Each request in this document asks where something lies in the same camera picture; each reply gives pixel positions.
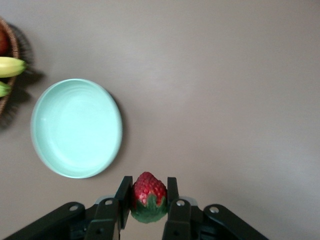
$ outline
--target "green banana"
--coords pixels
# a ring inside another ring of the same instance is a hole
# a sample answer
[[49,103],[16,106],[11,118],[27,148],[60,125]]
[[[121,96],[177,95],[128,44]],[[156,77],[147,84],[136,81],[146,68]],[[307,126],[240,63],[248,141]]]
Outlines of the green banana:
[[5,95],[8,95],[10,92],[11,92],[11,86],[0,81],[0,98],[4,97]]
[[25,61],[8,57],[0,56],[0,78],[10,78],[21,74],[27,67]]

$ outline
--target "tabletop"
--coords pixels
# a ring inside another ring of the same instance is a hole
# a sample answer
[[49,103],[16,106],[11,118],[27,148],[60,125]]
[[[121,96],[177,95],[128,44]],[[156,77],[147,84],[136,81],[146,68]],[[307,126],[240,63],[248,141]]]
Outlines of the tabletop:
[[[271,240],[320,237],[320,2],[2,0],[39,76],[0,131],[0,238],[67,202],[86,208],[144,171]],[[47,168],[31,141],[40,95],[72,78],[114,97],[123,139],[100,174]],[[131,216],[121,239],[161,239]]]

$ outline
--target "metal bolt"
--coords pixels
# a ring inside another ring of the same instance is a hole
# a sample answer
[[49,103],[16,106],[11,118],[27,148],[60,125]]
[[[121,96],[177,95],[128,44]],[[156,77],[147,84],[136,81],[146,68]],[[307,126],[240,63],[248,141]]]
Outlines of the metal bolt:
[[113,202],[112,202],[112,200],[107,200],[107,201],[105,201],[105,205],[111,205]]
[[210,207],[209,210],[213,214],[217,214],[219,212],[219,209],[216,206]]
[[181,206],[184,206],[185,205],[185,202],[183,200],[178,200],[176,201],[176,204],[181,207]]
[[75,211],[78,209],[78,205],[73,205],[69,208],[70,211]]

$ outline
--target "plate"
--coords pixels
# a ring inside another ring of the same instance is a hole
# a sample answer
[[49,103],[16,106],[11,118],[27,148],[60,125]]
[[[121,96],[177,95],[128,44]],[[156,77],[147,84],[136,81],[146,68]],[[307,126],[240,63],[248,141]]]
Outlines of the plate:
[[116,157],[122,140],[121,115],[114,99],[97,83],[63,80],[37,101],[31,139],[48,168],[69,178],[89,178]]

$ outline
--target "apple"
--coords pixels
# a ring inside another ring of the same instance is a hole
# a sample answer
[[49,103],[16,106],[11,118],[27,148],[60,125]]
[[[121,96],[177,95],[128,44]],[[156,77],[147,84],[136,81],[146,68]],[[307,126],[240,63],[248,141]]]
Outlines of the apple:
[[9,50],[9,39],[7,34],[0,30],[0,56],[5,56]]

